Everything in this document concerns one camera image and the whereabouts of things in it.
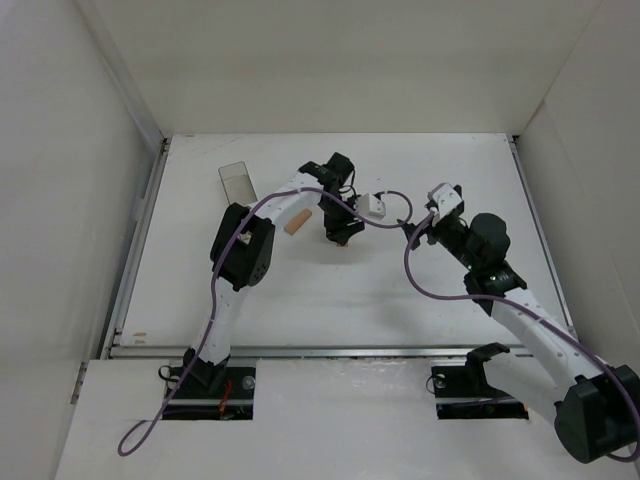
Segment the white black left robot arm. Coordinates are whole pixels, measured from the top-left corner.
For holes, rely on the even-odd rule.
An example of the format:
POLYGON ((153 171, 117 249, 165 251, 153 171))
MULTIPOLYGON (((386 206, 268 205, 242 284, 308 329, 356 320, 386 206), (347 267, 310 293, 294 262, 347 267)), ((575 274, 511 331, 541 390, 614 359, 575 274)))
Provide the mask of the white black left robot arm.
POLYGON ((212 312, 183 357, 188 377, 205 391, 213 392, 223 381, 240 307, 268 272, 276 232, 314 206, 324 213, 326 238, 337 245, 364 230, 364 222, 350 212, 355 201, 336 202, 354 173, 351 160, 334 153, 323 165, 305 163, 284 187, 255 205, 227 207, 210 253, 212 312))

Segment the clear plastic box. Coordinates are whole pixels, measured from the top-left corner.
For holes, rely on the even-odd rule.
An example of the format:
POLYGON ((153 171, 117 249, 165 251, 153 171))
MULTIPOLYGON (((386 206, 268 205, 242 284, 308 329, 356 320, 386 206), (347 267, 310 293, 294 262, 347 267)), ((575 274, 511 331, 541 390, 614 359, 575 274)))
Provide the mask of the clear plastic box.
POLYGON ((229 204, 248 206, 257 201, 256 191, 244 162, 221 166, 218 173, 229 204))

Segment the light wood block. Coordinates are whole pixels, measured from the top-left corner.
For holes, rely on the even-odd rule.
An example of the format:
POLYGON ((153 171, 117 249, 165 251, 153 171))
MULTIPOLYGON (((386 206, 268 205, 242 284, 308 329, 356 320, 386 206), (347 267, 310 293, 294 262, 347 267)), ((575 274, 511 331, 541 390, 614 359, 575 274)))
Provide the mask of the light wood block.
POLYGON ((311 217, 312 211, 310 209, 302 210, 286 223, 284 231, 290 236, 295 235, 311 217))

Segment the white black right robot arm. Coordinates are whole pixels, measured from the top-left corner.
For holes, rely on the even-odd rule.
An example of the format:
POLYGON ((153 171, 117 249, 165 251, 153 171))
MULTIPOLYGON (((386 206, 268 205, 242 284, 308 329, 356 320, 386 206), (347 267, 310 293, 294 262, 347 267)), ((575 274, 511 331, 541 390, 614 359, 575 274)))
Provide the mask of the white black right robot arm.
POLYGON ((466 269, 462 299, 511 332, 544 371, 536 374, 507 346, 494 342, 468 353, 473 383, 533 408, 583 464, 602 457, 637 461, 638 451, 618 452, 639 446, 638 374, 627 365, 605 362, 548 315, 506 260, 510 238, 500 217, 481 213, 465 223, 460 218, 464 202, 457 195, 429 200, 426 207, 428 216, 405 230, 405 250, 415 250, 425 237, 448 251, 466 269))

